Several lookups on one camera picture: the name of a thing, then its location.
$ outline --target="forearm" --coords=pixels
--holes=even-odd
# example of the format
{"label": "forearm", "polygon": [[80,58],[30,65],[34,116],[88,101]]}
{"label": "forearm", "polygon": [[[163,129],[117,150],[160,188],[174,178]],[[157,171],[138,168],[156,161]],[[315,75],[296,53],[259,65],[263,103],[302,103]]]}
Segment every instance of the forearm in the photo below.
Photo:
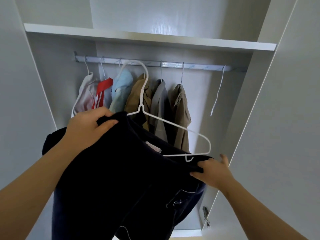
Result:
{"label": "forearm", "polygon": [[230,179],[221,189],[232,206],[247,238],[306,240],[260,201],[253,197],[239,182]]}
{"label": "forearm", "polygon": [[58,143],[0,191],[0,238],[25,239],[78,152]]}

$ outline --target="hand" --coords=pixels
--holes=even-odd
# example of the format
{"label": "hand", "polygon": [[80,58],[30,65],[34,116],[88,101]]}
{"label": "hand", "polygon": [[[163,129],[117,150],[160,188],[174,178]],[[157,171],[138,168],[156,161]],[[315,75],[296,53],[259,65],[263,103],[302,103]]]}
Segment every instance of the hand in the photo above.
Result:
{"label": "hand", "polygon": [[69,121],[61,143],[67,146],[67,149],[73,149],[80,153],[92,146],[104,133],[118,123],[117,120],[108,120],[98,126],[97,120],[100,117],[112,115],[113,113],[105,107],[77,113]]}
{"label": "hand", "polygon": [[222,161],[218,162],[213,158],[206,161],[199,161],[198,166],[203,168],[203,173],[191,172],[190,175],[218,190],[222,190],[230,181],[234,180],[229,170],[229,161],[226,155],[220,154]]}

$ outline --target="person's left hand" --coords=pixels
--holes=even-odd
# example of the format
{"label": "person's left hand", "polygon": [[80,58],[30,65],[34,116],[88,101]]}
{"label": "person's left hand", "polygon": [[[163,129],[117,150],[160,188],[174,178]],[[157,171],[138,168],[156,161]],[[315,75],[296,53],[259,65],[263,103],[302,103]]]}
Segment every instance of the person's left hand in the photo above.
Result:
{"label": "person's left hand", "polygon": [[68,149],[74,149],[80,153],[92,146],[104,133],[118,123],[117,120],[108,120],[98,126],[97,120],[100,117],[110,117],[111,115],[113,113],[105,107],[77,113],[70,119],[61,143],[65,144]]}

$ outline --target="dark navy clothing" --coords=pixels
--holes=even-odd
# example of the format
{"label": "dark navy clothing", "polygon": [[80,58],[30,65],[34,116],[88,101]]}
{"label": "dark navy clothing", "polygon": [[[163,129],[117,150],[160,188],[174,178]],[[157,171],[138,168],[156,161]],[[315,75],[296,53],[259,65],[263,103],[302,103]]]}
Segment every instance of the dark navy clothing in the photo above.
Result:
{"label": "dark navy clothing", "polygon": [[[191,177],[202,172],[198,161],[207,156],[183,154],[137,125],[126,112],[102,117],[119,121],[66,168],[54,191],[52,239],[169,239],[200,199],[205,184]],[[47,136],[42,154],[66,132]],[[161,154],[145,141],[162,149]]]}

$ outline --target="hanging clothes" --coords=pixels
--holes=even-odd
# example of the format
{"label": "hanging clothes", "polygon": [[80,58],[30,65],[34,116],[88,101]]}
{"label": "hanging clothes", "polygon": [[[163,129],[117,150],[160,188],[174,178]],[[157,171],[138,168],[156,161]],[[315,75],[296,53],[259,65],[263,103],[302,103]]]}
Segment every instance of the hanging clothes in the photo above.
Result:
{"label": "hanging clothes", "polygon": [[133,86],[133,77],[128,69],[124,69],[120,75],[113,80],[110,111],[117,113],[125,109],[128,96]]}
{"label": "hanging clothes", "polygon": [[[171,106],[174,116],[174,123],[188,128],[191,123],[191,117],[188,110],[186,91],[183,89],[181,84],[178,84],[172,92]],[[174,127],[174,130],[176,135],[174,146],[185,152],[190,152],[188,131],[178,127]]]}
{"label": "hanging clothes", "polygon": [[[161,81],[161,79],[159,79],[157,80],[157,85],[158,87],[151,102],[150,114],[173,122],[174,118],[166,90],[166,83],[164,80]],[[174,145],[175,136],[173,125],[152,117],[149,118],[149,124],[151,133],[168,142],[170,145]]]}
{"label": "hanging clothes", "polygon": [[92,72],[83,79],[79,89],[79,95],[72,108],[71,118],[79,112],[84,112],[92,108],[99,82],[99,80],[94,78]]}
{"label": "hanging clothes", "polygon": [[98,83],[95,101],[92,105],[92,109],[99,107],[110,108],[112,102],[111,89],[113,80],[109,77],[107,80],[103,80]]}
{"label": "hanging clothes", "polygon": [[[55,188],[52,240],[111,240],[115,234],[127,240],[120,226],[131,239],[140,239],[143,232],[150,239],[167,240],[201,198],[205,184],[189,173],[202,173],[197,162],[209,157],[193,156],[190,162],[184,156],[164,157],[185,152],[141,128],[126,112],[97,123],[109,119],[119,123],[70,163]],[[48,135],[42,154],[65,132],[63,128]]]}
{"label": "hanging clothes", "polygon": [[[134,84],[131,93],[128,97],[127,103],[124,107],[124,111],[128,112],[128,113],[132,113],[138,110],[138,106],[140,103],[140,92],[142,89],[142,86],[145,82],[145,78],[144,78],[144,74],[141,74],[138,77],[138,80],[136,81],[136,83]],[[144,110],[147,113],[150,113],[150,107],[151,107],[151,101],[152,101],[152,97],[153,97],[153,92],[151,90],[151,87],[149,85],[149,80],[147,81],[146,86],[144,87],[144,92],[143,92],[143,100],[142,103],[144,105]],[[149,116],[142,113],[138,113],[136,114],[134,117],[131,117],[137,124],[141,125],[144,129],[146,129],[147,131],[149,131]]]}

